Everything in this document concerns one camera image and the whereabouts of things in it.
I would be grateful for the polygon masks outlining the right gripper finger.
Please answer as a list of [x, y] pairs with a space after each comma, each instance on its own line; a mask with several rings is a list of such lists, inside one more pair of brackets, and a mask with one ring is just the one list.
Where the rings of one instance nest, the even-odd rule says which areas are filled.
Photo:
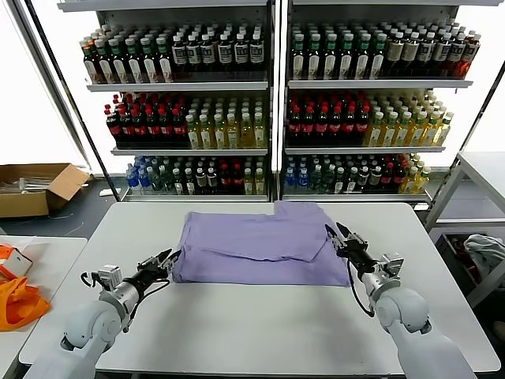
[[331, 243], [335, 249], [335, 251], [339, 251], [341, 248], [344, 247], [344, 238], [341, 235], [339, 231], [335, 231], [333, 227], [330, 225], [326, 224], [325, 229], [327, 232], [327, 236], [331, 240]]
[[350, 230], [346, 225], [337, 222], [338, 238], [340, 244], [347, 249], [367, 249], [368, 242], [364, 240], [358, 233]]

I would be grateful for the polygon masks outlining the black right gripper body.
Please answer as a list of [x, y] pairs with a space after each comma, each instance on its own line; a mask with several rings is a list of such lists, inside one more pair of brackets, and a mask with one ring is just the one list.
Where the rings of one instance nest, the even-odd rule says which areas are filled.
[[346, 241], [338, 248], [338, 256], [347, 259], [357, 270], [358, 276], [362, 276], [375, 270], [375, 260], [370, 257], [367, 249], [367, 242]]

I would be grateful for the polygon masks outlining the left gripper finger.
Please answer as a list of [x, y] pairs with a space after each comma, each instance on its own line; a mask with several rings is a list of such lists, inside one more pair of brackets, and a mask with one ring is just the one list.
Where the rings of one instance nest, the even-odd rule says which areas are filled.
[[159, 254], [159, 267], [170, 276], [178, 258], [181, 255], [181, 251], [165, 250]]
[[154, 257], [149, 257], [146, 260], [140, 262], [138, 268], [158, 268], [163, 265], [163, 262], [170, 256], [172, 249], [164, 250]]

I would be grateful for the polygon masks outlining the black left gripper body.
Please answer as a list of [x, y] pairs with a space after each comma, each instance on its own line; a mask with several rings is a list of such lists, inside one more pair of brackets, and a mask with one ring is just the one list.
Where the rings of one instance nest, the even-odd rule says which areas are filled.
[[166, 279], [166, 268], [163, 268], [159, 264], [148, 262], [139, 264], [137, 272], [131, 277], [124, 278], [122, 281], [132, 285], [137, 290], [137, 294], [143, 295], [156, 280], [164, 279]]

